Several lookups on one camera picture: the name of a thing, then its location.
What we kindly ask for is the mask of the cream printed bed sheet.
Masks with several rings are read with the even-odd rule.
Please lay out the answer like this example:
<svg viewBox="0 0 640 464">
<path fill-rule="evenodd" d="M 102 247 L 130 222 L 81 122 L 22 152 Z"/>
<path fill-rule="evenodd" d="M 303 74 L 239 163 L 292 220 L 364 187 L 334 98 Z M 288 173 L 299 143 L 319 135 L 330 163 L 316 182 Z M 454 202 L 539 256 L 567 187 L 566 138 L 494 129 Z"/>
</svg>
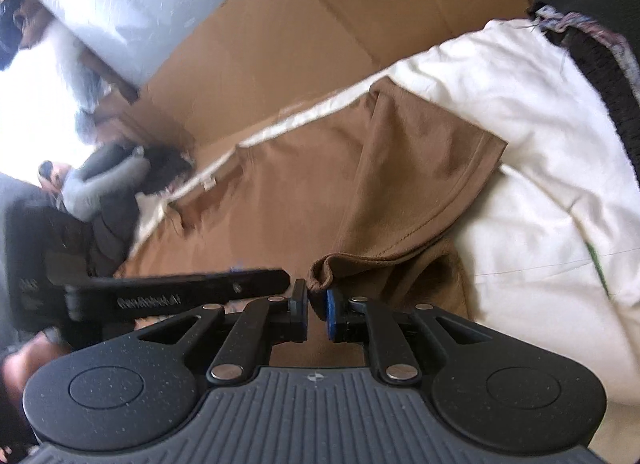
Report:
<svg viewBox="0 0 640 464">
<path fill-rule="evenodd" d="M 452 230 L 474 320 L 595 372 L 608 410 L 592 450 L 639 456 L 639 189 L 608 111 L 568 54 L 492 21 L 384 76 L 506 142 Z"/>
</svg>

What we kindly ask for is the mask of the brown cardboard sheet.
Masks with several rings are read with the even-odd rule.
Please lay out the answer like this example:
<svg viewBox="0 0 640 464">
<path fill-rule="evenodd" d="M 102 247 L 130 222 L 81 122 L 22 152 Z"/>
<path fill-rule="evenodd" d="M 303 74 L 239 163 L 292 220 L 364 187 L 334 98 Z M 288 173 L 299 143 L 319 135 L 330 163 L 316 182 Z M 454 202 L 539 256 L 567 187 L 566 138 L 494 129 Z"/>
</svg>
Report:
<svg viewBox="0 0 640 464">
<path fill-rule="evenodd" d="M 102 142 L 192 150 L 305 109 L 528 0 L 226 0 L 171 53 L 136 100 L 118 92 L 96 110 Z"/>
</svg>

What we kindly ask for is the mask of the brown printed t-shirt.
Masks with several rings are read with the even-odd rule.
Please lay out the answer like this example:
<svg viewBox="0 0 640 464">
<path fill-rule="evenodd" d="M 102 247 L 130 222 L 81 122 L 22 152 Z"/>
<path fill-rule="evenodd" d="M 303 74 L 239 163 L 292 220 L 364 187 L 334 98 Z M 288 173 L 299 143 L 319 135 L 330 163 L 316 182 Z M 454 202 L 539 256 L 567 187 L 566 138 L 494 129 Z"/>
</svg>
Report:
<svg viewBox="0 0 640 464">
<path fill-rule="evenodd" d="M 326 294 L 466 316 L 469 282 L 448 233 L 506 143 L 388 78 L 328 116 L 239 148 L 213 189 L 177 205 L 123 278 L 281 268 L 309 290 L 306 342 L 274 366 L 360 366 L 328 339 Z"/>
</svg>

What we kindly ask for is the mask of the grey neck pillow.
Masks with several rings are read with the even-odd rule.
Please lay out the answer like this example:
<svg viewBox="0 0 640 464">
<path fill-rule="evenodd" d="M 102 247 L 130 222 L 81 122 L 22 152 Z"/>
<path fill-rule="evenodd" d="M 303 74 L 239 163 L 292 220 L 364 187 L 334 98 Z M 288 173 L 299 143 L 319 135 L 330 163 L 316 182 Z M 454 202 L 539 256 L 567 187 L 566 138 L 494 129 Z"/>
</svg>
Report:
<svg viewBox="0 0 640 464">
<path fill-rule="evenodd" d="M 101 201 L 124 191 L 137 190 L 151 169 L 142 146 L 104 144 L 79 168 L 65 176 L 58 199 L 67 213 L 89 221 L 100 212 Z"/>
</svg>

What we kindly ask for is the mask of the black garment under pillow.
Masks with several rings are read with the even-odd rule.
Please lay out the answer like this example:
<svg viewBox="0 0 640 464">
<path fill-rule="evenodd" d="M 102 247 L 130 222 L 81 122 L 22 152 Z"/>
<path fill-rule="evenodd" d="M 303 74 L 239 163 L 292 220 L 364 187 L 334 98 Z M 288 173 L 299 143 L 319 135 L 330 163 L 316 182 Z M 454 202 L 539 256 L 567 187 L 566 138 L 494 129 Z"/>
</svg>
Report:
<svg viewBox="0 0 640 464">
<path fill-rule="evenodd" d="M 73 215 L 89 225 L 90 276 L 112 276 L 126 262 L 141 215 L 137 195 L 163 191 L 191 169 L 170 146 L 112 142 L 91 154 L 78 168 L 74 196 L 66 200 Z"/>
</svg>

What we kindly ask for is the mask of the black patterned garment at right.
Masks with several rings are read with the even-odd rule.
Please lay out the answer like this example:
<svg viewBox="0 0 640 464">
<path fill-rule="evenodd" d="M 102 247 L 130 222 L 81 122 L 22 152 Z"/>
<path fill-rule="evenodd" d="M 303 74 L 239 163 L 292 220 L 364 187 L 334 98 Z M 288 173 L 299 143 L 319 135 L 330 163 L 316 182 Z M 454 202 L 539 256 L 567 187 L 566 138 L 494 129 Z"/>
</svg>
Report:
<svg viewBox="0 0 640 464">
<path fill-rule="evenodd" d="M 534 0 L 529 17 L 600 94 L 639 168 L 639 0 Z"/>
</svg>

